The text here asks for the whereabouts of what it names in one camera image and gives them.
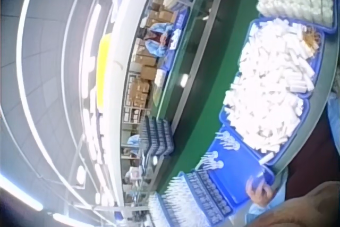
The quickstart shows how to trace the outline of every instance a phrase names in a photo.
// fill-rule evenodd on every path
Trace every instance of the stacked cardboard box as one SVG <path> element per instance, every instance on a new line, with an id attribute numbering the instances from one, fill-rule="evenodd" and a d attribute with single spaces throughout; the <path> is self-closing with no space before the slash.
<path id="1" fill-rule="evenodd" d="M 157 69 L 153 66 L 143 66 L 140 77 L 145 80 L 154 81 Z"/>
<path id="2" fill-rule="evenodd" d="M 136 79 L 130 88 L 130 101 L 133 107 L 145 108 L 150 84 L 143 79 Z"/>
<path id="3" fill-rule="evenodd" d="M 155 66 L 156 65 L 156 58 L 151 56 L 144 56 L 140 54 L 136 54 L 134 61 L 136 63 L 145 65 L 145 66 Z"/>

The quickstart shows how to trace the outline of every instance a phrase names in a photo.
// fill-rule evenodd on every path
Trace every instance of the white plastic part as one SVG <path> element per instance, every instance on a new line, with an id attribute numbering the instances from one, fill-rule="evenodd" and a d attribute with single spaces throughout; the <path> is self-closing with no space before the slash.
<path id="1" fill-rule="evenodd" d="M 263 157 L 262 159 L 259 160 L 259 164 L 261 166 L 265 165 L 267 162 L 269 162 L 271 159 L 274 158 L 274 153 L 270 152 L 269 154 L 267 154 L 265 157 Z"/>

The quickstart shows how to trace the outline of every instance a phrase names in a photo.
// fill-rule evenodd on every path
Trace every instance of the fluorescent light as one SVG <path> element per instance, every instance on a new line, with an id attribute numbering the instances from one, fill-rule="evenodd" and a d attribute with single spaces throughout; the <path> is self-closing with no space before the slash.
<path id="1" fill-rule="evenodd" d="M 76 172 L 76 180 L 78 184 L 84 184 L 86 178 L 86 171 L 82 165 L 78 167 L 78 170 Z"/>
<path id="2" fill-rule="evenodd" d="M 152 164 L 153 164 L 154 166 L 156 166 L 157 163 L 158 163 L 158 157 L 157 157 L 157 156 L 154 156 L 154 157 L 152 158 Z"/>
<path id="3" fill-rule="evenodd" d="M 99 19 L 101 5 L 97 4 L 90 19 L 89 27 L 86 34 L 84 46 L 84 61 L 82 63 L 81 73 L 81 96 L 87 98 L 89 93 L 89 64 L 91 64 L 91 49 L 94 40 L 95 30 Z"/>
<path id="4" fill-rule="evenodd" d="M 101 171 L 100 165 L 98 163 L 95 164 L 95 170 L 96 170 L 97 177 L 99 179 L 101 186 L 106 187 L 105 178 L 104 178 L 103 172 Z"/>
<path id="5" fill-rule="evenodd" d="M 108 164 L 108 154 L 107 153 L 104 153 L 103 158 L 104 158 L 104 162 L 106 164 Z"/>
<path id="6" fill-rule="evenodd" d="M 26 205 L 30 206 L 36 211 L 41 211 L 43 209 L 43 205 L 27 195 L 21 189 L 19 189 L 16 185 L 14 185 L 10 180 L 5 178 L 0 174 L 0 187 L 9 192 L 15 198 L 21 200 Z"/>
<path id="7" fill-rule="evenodd" d="M 83 120 L 84 120 L 84 132 L 86 135 L 86 140 L 92 141 L 92 127 L 91 127 L 91 122 L 90 122 L 90 113 L 89 111 L 84 108 L 83 109 Z"/>
<path id="8" fill-rule="evenodd" d="M 91 114 L 96 113 L 96 87 L 90 91 L 90 112 Z"/>
<path id="9" fill-rule="evenodd" d="M 181 85 L 182 88 L 185 87 L 186 82 L 188 81 L 188 78 L 189 78 L 188 74 L 183 74 L 182 75 L 181 82 L 180 82 L 180 85 Z"/>
<path id="10" fill-rule="evenodd" d="M 90 151 L 91 159 L 93 161 L 95 161 L 97 159 L 97 152 L 96 152 L 95 145 L 93 144 L 93 142 L 89 142 L 88 146 L 89 146 L 89 151 Z"/>
<path id="11" fill-rule="evenodd" d="M 101 205 L 103 207 L 108 206 L 108 198 L 107 198 L 107 195 L 105 193 L 101 195 Z"/>
<path id="12" fill-rule="evenodd" d="M 104 194 L 107 197 L 109 206 L 115 205 L 115 200 L 113 199 L 112 193 L 107 187 L 104 187 Z"/>
<path id="13" fill-rule="evenodd" d="M 103 148 L 103 150 L 107 149 L 105 137 L 101 137 L 101 147 Z"/>
<path id="14" fill-rule="evenodd" d="M 95 197 L 95 200 L 96 200 L 96 204 L 99 205 L 100 204 L 100 193 L 96 193 L 96 197 Z"/>
<path id="15" fill-rule="evenodd" d="M 66 215 L 53 214 L 54 220 L 73 227 L 94 227 L 92 224 L 79 222 L 75 219 L 69 218 Z"/>
<path id="16" fill-rule="evenodd" d="M 98 155 L 97 155 L 97 162 L 98 164 L 102 165 L 103 164 L 103 160 L 101 159 L 101 153 L 98 152 Z"/>

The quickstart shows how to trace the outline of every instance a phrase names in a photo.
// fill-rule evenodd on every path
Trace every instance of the blue bin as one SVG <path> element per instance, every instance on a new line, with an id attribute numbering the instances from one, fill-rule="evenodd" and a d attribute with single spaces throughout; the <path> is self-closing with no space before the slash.
<path id="1" fill-rule="evenodd" d="M 253 26 L 253 24 L 256 24 L 257 26 L 259 26 L 260 22 L 266 22 L 266 21 L 272 21 L 276 18 L 258 18 L 253 20 L 252 22 L 250 22 L 250 25 L 248 27 L 248 31 L 246 33 L 246 37 L 243 43 L 243 47 L 245 46 L 245 44 L 248 42 L 248 38 L 249 38 L 249 33 L 251 30 L 251 27 Z M 318 76 L 319 76 L 319 72 L 320 72 L 320 68 L 321 68 L 321 63 L 322 63 L 322 57 L 324 55 L 324 48 L 325 48 L 325 33 L 320 30 L 320 28 L 318 28 L 317 26 L 315 26 L 315 24 L 310 23 L 310 22 L 306 22 L 306 21 L 302 21 L 302 20 L 297 20 L 297 19 L 290 19 L 290 18 L 281 18 L 283 20 L 287 20 L 289 21 L 289 24 L 292 25 L 292 23 L 299 23 L 299 24 L 303 24 L 306 26 L 312 26 L 315 27 L 316 31 L 318 33 L 320 33 L 320 43 L 319 43 L 319 49 L 318 51 L 315 53 L 313 58 L 310 58 L 308 60 L 308 63 L 310 64 L 310 66 L 312 67 L 312 69 L 315 72 L 314 77 L 312 78 L 312 82 L 314 84 L 316 84 L 317 80 L 318 80 Z M 300 98 L 309 98 L 312 95 L 313 92 L 307 92 L 307 93 L 298 93 Z"/>
<path id="2" fill-rule="evenodd" d="M 233 134 L 233 136 L 235 137 L 235 139 L 237 138 L 239 141 L 241 141 L 241 144 L 246 145 L 246 144 L 243 142 L 241 135 L 234 129 L 234 127 L 231 127 L 231 126 L 230 126 L 230 122 L 229 122 L 229 120 L 227 120 L 227 114 L 226 114 L 226 112 L 224 111 L 224 107 L 225 107 L 225 106 L 222 107 L 222 110 L 221 110 L 220 113 L 219 113 L 219 120 L 221 121 L 221 123 L 222 123 L 226 128 L 228 128 L 228 129 L 231 131 L 231 133 Z M 307 99 L 304 99 L 304 100 L 303 100 L 303 111 L 302 111 L 302 115 L 300 116 L 301 122 L 300 122 L 299 125 L 295 128 L 295 130 L 294 130 L 292 136 L 291 136 L 290 138 L 288 138 L 288 141 L 280 147 L 280 151 L 279 151 L 277 154 L 275 154 L 275 157 L 274 157 L 273 159 L 271 159 L 271 160 L 267 163 L 268 166 L 274 165 L 274 164 L 281 158 L 281 156 L 284 154 L 284 152 L 287 150 L 287 148 L 289 147 L 289 145 L 291 144 L 291 142 L 292 142 L 293 139 L 295 138 L 296 133 L 298 132 L 300 126 L 305 122 L 305 120 L 306 120 L 306 118 L 307 118 L 307 116 L 308 116 L 308 113 L 309 113 L 309 109 L 310 109 L 309 101 L 308 101 Z M 247 147 L 249 150 L 252 151 L 252 153 L 255 155 L 255 157 L 256 157 L 257 159 L 261 159 L 261 158 L 263 158 L 264 156 L 266 156 L 266 155 L 268 154 L 268 153 L 263 154 L 263 153 L 261 153 L 261 151 L 259 151 L 259 150 L 254 150 L 254 149 L 248 147 L 247 145 L 246 145 L 246 147 Z"/>
<path id="3" fill-rule="evenodd" d="M 254 187 L 265 178 L 266 183 L 272 185 L 275 181 L 273 172 L 266 166 L 259 164 L 259 159 L 247 147 L 240 137 L 235 135 L 232 128 L 222 126 L 219 132 L 229 132 L 237 142 L 240 143 L 239 150 L 227 150 L 215 139 L 208 149 L 208 152 L 217 151 L 217 161 L 224 163 L 222 169 L 209 170 L 208 174 L 218 190 L 229 202 L 234 212 L 237 212 L 248 200 L 245 186 L 250 176 L 254 177 Z"/>

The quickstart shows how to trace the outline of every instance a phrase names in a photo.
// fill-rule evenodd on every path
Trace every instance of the factory worker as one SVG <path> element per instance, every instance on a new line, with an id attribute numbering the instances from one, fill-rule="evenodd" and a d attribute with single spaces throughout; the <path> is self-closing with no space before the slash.
<path id="1" fill-rule="evenodd" d="M 155 23 L 150 28 L 139 28 L 137 37 L 145 41 L 149 53 L 163 57 L 166 53 L 173 30 L 171 23 Z"/>
<path id="2" fill-rule="evenodd" d="M 126 143 L 128 145 L 136 146 L 138 148 L 124 148 L 123 153 L 127 154 L 128 152 L 130 152 L 132 156 L 137 157 L 139 154 L 139 142 L 140 142 L 139 134 L 129 137 Z"/>
<path id="3" fill-rule="evenodd" d="M 289 199 L 265 212 L 246 227 L 336 227 L 340 182 L 325 182 L 305 196 Z"/>
<path id="4" fill-rule="evenodd" d="M 245 216 L 247 226 L 340 226 L 330 224 L 336 220 L 334 211 L 336 216 L 340 212 L 338 95 L 329 95 L 327 106 L 311 136 L 288 167 L 276 177 L 280 182 L 278 188 L 264 182 L 253 187 L 253 179 L 248 180 L 245 189 L 253 204 Z"/>

